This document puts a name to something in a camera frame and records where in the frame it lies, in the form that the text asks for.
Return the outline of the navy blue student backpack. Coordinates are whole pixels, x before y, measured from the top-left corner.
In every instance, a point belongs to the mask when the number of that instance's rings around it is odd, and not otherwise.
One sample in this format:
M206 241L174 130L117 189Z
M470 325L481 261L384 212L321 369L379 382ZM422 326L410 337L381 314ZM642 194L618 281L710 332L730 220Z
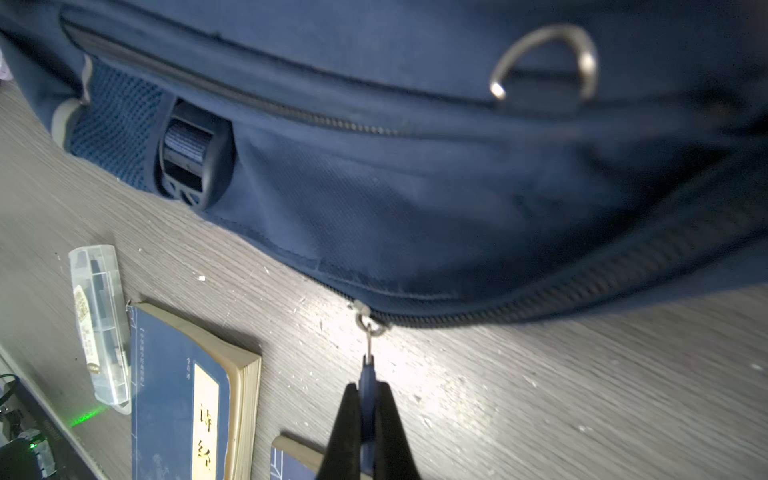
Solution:
M5 1L54 142L410 328L767 279L763 1Z

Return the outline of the purple book yellow label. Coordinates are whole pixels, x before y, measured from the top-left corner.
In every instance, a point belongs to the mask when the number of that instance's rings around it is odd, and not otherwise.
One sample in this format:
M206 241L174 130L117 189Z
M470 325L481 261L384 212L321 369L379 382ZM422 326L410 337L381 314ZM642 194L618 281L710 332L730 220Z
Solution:
M271 480L314 480L323 455L286 436L276 437L271 444Z

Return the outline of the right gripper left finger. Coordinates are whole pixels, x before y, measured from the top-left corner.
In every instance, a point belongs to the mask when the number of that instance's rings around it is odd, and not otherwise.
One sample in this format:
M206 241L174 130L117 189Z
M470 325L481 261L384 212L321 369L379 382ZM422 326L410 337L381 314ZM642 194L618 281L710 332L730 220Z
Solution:
M359 480L362 414L357 387L348 384L328 440L316 480Z

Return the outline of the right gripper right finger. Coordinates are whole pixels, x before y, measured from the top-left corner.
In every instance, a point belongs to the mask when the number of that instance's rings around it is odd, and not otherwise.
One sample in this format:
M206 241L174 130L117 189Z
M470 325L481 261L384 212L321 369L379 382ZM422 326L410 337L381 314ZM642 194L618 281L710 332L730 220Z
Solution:
M420 480L421 476L394 400L386 382L377 383L374 410L375 480Z

